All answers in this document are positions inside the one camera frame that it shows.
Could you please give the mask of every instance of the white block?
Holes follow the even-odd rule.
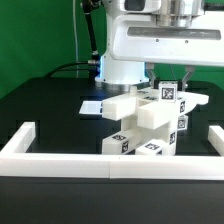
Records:
[[[173,133],[174,131],[177,130],[177,117],[174,117],[174,119],[171,122],[166,123],[154,130],[142,127],[137,128],[142,135],[142,144],[150,141],[151,139],[161,139],[169,144],[170,133]]]
[[[0,176],[110,178],[113,156],[0,153]]]
[[[26,152],[35,137],[35,123],[24,122],[19,130],[1,150],[0,155]]]
[[[224,158],[211,156],[120,156],[110,178],[224,180]]]
[[[125,117],[121,120],[121,131],[127,131],[137,127],[137,117],[135,115]]]
[[[208,140],[217,152],[224,156],[224,130],[220,126],[209,126]]]
[[[130,96],[135,96],[135,95],[137,95],[137,93],[138,93],[138,88],[137,88],[137,86],[131,86],[130,87]]]
[[[124,94],[103,100],[102,117],[120,120],[136,112],[136,97]]]
[[[163,148],[167,145],[162,140],[158,139],[152,139],[145,143],[144,145],[138,147],[135,150],[136,155],[150,155],[150,156],[156,156],[156,155],[162,155],[163,154]]]
[[[102,154],[121,155],[127,154],[141,142],[141,133],[137,129],[121,131],[103,139]]]
[[[139,106],[143,106],[144,103],[159,101],[159,90],[151,88],[140,89],[138,91],[138,101],[140,101]]]
[[[156,129],[173,119],[176,105],[173,103],[154,102],[138,109],[138,126]]]
[[[196,93],[178,92],[178,99],[185,100],[185,111],[180,113],[181,116],[192,111],[197,104],[199,105],[207,104],[209,97],[207,95]]]
[[[176,154],[177,143],[174,142],[171,145],[167,144],[163,149],[163,156],[174,156]]]

